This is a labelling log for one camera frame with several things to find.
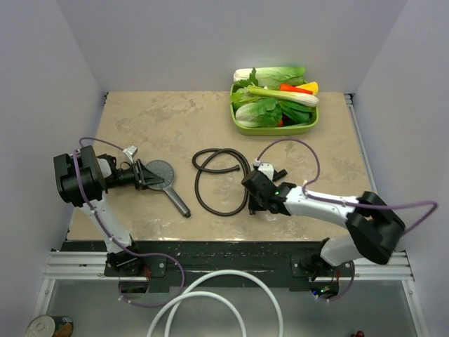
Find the grey shower head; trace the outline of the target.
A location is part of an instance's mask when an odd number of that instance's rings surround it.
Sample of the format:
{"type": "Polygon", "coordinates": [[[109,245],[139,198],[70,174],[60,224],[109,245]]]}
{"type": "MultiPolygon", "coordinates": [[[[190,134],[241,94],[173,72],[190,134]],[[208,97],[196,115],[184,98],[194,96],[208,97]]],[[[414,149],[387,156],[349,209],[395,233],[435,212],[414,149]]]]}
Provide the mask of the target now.
{"type": "Polygon", "coordinates": [[[164,192],[182,216],[189,218],[191,216],[189,207],[183,202],[173,188],[173,182],[175,180],[175,171],[173,167],[167,161],[159,159],[149,162],[145,165],[145,168],[163,179],[162,183],[150,185],[150,189],[164,192]]]}

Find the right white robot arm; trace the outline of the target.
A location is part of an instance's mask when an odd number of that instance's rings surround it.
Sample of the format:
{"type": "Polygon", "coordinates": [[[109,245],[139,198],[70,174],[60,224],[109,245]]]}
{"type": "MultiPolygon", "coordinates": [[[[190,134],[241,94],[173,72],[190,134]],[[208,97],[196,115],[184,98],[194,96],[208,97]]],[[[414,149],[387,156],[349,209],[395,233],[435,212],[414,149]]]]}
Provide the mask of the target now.
{"type": "Polygon", "coordinates": [[[292,183],[275,185],[259,171],[251,171],[241,181],[250,195],[252,212],[268,211],[286,216],[306,216],[345,228],[342,237],[325,238],[318,253],[300,261],[313,278],[327,276],[351,260],[366,258],[386,265],[405,232],[404,222],[374,192],[361,197],[338,197],[310,192],[292,183]]]}

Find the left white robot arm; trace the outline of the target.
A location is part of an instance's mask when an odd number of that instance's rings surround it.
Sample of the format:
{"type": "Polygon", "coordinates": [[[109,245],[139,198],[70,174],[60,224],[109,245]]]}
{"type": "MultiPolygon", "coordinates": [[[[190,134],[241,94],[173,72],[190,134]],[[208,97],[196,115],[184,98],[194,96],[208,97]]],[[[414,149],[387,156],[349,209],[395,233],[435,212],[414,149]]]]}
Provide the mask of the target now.
{"type": "Polygon", "coordinates": [[[148,271],[143,253],[109,206],[107,193],[129,185],[147,190],[164,179],[145,168],[139,159],[129,158],[121,168],[116,157],[97,155],[91,145],[54,157],[53,167],[61,199],[81,209],[101,232],[107,249],[106,271],[120,276],[148,271]]]}

